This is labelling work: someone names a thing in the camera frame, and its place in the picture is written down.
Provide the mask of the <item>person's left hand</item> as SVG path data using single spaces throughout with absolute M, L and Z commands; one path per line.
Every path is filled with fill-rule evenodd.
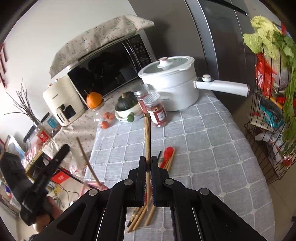
M 52 207 L 51 216 L 53 219 L 58 218 L 62 213 L 63 210 L 55 203 L 54 199 L 50 196 L 47 196 L 47 199 Z M 51 223 L 51 218 L 49 214 L 43 214 L 36 218 L 35 222 L 35 230 L 36 232 L 41 232 L 47 225 Z

